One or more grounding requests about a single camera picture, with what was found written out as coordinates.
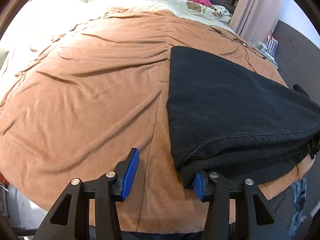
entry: orange blanket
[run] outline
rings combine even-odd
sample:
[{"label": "orange blanket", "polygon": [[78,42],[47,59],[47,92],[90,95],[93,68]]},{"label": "orange blanket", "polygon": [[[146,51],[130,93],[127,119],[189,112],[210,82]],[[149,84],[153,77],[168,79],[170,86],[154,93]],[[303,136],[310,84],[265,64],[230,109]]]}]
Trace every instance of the orange blanket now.
[{"label": "orange blanket", "polygon": [[[224,35],[168,11],[118,9],[65,33],[17,73],[0,103],[0,172],[48,210],[73,178],[96,179],[137,147],[140,165],[132,193],[117,203],[121,229],[202,230],[208,205],[183,189],[170,154],[171,47],[204,50],[285,85],[268,60],[221,31]],[[272,198],[311,165],[308,156],[260,187]],[[231,202],[231,222],[234,214]]]}]

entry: silver screw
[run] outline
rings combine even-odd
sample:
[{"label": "silver screw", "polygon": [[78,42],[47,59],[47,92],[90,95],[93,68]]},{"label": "silver screw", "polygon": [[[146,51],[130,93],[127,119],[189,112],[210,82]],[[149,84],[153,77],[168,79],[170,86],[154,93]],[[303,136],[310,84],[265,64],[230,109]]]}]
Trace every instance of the silver screw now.
[{"label": "silver screw", "polygon": [[114,177],[116,175],[116,173],[114,172],[114,171],[109,171],[109,172],[107,172],[107,174],[106,174],[106,176],[108,177],[108,178],[112,178],[112,177]]},{"label": "silver screw", "polygon": [[216,179],[216,178],[219,177],[219,173],[213,171],[213,172],[210,173],[210,177]]},{"label": "silver screw", "polygon": [[72,185],[78,185],[80,183],[80,180],[79,179],[73,179],[72,181],[71,181],[71,184]]},{"label": "silver screw", "polygon": [[253,180],[252,179],[246,179],[245,183],[249,186],[253,185]]}]

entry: pink curtain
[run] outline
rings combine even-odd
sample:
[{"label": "pink curtain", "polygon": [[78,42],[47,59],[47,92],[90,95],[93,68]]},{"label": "pink curtain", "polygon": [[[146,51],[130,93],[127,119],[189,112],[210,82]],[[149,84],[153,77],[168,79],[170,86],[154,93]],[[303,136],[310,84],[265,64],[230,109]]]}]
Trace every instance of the pink curtain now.
[{"label": "pink curtain", "polygon": [[229,27],[246,41],[264,41],[279,20],[285,0],[239,0]]}]

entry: folded black pants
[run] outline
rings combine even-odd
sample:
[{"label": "folded black pants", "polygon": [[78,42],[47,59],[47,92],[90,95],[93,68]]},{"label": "folded black pants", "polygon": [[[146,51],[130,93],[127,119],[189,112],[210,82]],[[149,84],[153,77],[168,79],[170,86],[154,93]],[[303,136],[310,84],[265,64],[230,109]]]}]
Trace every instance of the folded black pants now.
[{"label": "folded black pants", "polygon": [[269,182],[319,150],[318,104],[204,51],[172,48],[167,110],[185,187],[200,170]]}]

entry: blue gripper pad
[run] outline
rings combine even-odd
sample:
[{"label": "blue gripper pad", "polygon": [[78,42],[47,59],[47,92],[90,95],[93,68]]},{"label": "blue gripper pad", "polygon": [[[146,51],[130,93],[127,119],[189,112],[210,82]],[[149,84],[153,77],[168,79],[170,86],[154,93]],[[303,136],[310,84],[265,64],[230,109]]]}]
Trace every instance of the blue gripper pad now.
[{"label": "blue gripper pad", "polygon": [[204,200],[204,192],[203,192],[203,180],[200,176],[200,173],[197,172],[195,178],[192,182],[193,190],[195,191],[196,196],[199,198],[200,201]]},{"label": "blue gripper pad", "polygon": [[130,195],[139,166],[139,150],[132,148],[127,159],[119,162],[114,171],[118,175],[113,199],[123,202]]}]

